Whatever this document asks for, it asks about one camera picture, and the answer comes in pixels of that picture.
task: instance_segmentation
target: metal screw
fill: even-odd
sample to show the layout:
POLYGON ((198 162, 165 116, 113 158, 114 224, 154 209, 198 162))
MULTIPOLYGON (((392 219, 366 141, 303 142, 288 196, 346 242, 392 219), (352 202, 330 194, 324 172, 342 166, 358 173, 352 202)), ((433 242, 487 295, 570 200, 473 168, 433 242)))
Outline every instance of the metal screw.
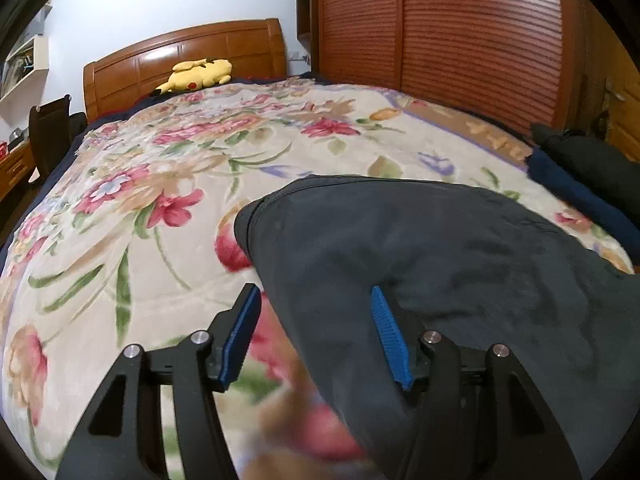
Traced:
POLYGON ((139 345, 129 345, 124 349, 124 357, 128 359, 133 359, 136 355, 140 353, 139 345))
POLYGON ((507 345, 503 345, 501 343, 494 345, 494 354, 496 354, 498 357, 507 357, 510 352, 511 351, 509 350, 509 347, 507 345))
POLYGON ((440 335, 440 332, 436 332, 435 330, 427 330, 427 332, 422 334, 422 340, 425 343, 435 345, 442 340, 442 336, 440 335))
POLYGON ((209 332, 205 330, 198 330, 191 334, 191 342, 196 343, 196 345, 200 345, 206 342, 209 339, 209 332))

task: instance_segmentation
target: white wall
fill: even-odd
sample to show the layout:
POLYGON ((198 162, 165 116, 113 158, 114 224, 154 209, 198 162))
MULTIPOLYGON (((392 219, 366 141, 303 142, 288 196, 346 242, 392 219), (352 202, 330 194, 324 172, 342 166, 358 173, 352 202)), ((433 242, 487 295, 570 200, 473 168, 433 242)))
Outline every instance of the white wall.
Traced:
MULTIPOLYGON (((203 23, 279 18, 289 53, 304 49, 296 37, 296 0, 51 0, 45 22, 49 38, 49 75, 44 94, 31 98, 46 103, 71 94, 71 112, 84 111, 82 68, 89 62, 158 34, 203 23)), ((308 70, 304 62, 289 63, 289 73, 308 70)), ((12 110, 12 126, 25 127, 27 115, 12 110)), ((0 141, 7 127, 0 122, 0 141)))

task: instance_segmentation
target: blue gripper pad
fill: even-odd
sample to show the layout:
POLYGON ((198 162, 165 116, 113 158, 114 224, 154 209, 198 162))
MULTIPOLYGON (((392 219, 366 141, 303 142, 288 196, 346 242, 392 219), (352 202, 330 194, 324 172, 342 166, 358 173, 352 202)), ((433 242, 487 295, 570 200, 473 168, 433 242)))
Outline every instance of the blue gripper pad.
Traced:
POLYGON ((379 286, 371 290, 371 314, 394 381, 407 392, 414 384, 409 370, 409 350, 379 286))
MULTIPOLYGON (((240 368, 242 368, 246 352, 249 349, 255 326, 258 324, 261 303, 260 289, 252 285, 246 299, 242 302, 239 312, 236 314, 229 336, 222 346, 222 368, 218 380, 225 390, 240 374, 240 368)), ((237 309, 238 306, 238 303, 236 303, 231 311, 237 309)))

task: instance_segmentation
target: wooden desk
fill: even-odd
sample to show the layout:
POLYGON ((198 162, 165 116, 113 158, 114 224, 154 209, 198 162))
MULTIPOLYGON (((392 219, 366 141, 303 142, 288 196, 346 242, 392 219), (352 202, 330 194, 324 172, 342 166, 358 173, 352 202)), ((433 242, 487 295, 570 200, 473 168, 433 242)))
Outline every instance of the wooden desk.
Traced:
POLYGON ((11 190, 28 176, 35 169, 31 145, 29 140, 25 140, 9 155, 0 160, 0 201, 6 197, 11 190))

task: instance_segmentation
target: headboard panel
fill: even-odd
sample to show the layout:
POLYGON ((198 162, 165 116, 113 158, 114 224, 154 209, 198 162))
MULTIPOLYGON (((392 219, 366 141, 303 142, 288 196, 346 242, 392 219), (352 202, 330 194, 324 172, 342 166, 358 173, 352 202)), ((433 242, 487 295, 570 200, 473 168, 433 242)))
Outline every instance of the headboard panel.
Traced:
POLYGON ((211 23, 162 34, 125 47, 84 67, 84 105, 89 122, 131 107, 171 75, 181 61, 228 59, 234 77, 285 77, 280 22, 211 23))

